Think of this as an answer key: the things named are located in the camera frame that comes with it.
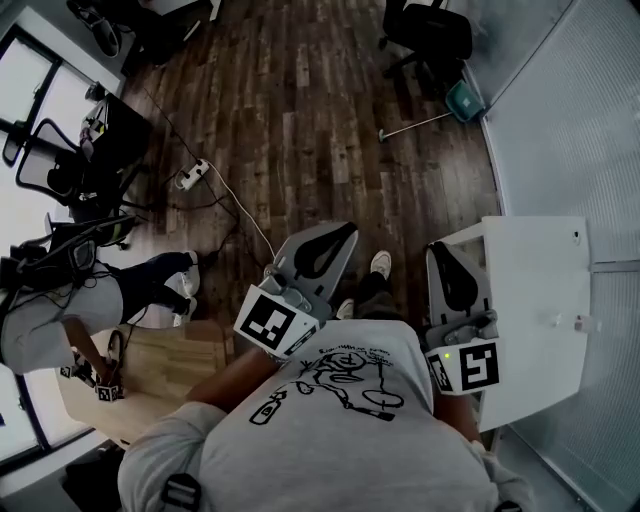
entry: power strip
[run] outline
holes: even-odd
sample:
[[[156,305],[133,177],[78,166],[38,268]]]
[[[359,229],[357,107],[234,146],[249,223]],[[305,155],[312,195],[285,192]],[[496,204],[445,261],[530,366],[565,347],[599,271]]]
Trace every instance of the power strip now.
[[[186,173],[186,176],[183,176],[178,180],[178,188],[181,190],[189,190],[208,170],[209,164],[204,160],[198,160],[198,163],[194,165],[188,173]]]

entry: wooden floor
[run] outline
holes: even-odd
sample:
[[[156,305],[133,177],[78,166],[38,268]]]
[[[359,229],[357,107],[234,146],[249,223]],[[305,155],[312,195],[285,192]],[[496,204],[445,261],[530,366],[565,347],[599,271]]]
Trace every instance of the wooden floor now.
[[[381,128],[446,112],[444,94],[453,85],[413,65],[384,79],[383,69],[406,50],[391,43],[378,50],[382,15],[376,0],[225,2],[219,23],[206,23],[165,67],[146,67],[127,81],[124,100],[155,127],[146,157],[152,171],[137,178],[132,195],[185,207],[212,199],[203,183],[188,193],[161,187],[192,160],[146,88],[192,151],[215,163],[276,250],[289,233],[352,220],[360,242],[347,288],[377,250],[388,249],[398,306],[419,325],[425,245],[497,214],[498,205],[478,124],[446,118],[378,142]],[[213,173],[207,178],[223,195]],[[223,202],[235,211],[230,199]],[[134,233],[125,259],[186,248],[206,254],[234,225],[219,206],[167,210],[149,220]],[[267,263],[264,242],[246,218],[242,226],[255,258]],[[261,269],[243,240],[230,237],[206,271],[197,318],[229,325],[249,284],[259,281]],[[336,302],[347,293],[342,289]]]

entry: white desk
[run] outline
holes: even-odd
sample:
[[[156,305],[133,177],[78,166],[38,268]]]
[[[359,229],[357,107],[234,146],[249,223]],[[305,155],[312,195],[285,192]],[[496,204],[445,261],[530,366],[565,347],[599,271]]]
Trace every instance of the white desk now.
[[[589,315],[591,288],[582,217],[484,217],[441,241],[456,245],[480,237],[505,340],[503,381],[480,402],[483,432],[578,391],[587,334],[574,329],[574,320]]]
[[[209,21],[213,21],[218,16],[218,10],[220,9],[220,3],[222,0],[209,0],[211,3],[211,16],[209,17]],[[176,9],[180,9],[185,5],[189,5],[196,2],[196,0],[152,0],[149,3],[149,7],[156,11],[161,16],[164,16],[167,13],[175,11]]]

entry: dark pants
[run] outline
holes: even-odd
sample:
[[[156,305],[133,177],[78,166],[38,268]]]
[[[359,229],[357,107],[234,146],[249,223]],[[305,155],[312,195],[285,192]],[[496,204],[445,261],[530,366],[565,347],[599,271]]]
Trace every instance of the dark pants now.
[[[371,272],[358,285],[354,318],[403,320],[391,296],[391,286],[382,274]]]
[[[189,299],[164,283],[174,274],[186,272],[191,265],[193,262],[188,254],[166,252],[133,267],[108,267],[122,293],[122,322],[128,322],[150,304],[163,306],[178,315],[186,313]]]

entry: table top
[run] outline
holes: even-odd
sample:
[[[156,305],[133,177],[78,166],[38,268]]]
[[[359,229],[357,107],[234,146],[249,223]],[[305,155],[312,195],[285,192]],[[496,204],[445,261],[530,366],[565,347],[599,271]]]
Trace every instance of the table top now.
[[[590,313],[589,247],[582,217],[485,217],[487,272],[498,333],[501,384],[485,390],[480,431],[524,418],[576,393]]]
[[[127,339],[129,326],[120,326]],[[106,353],[111,331],[93,336]],[[197,383],[224,368],[233,356],[233,338],[216,322],[194,321],[172,329],[136,327],[121,371],[125,398],[100,402],[79,379],[57,374],[69,416],[103,432],[126,448],[159,418],[175,411]]]

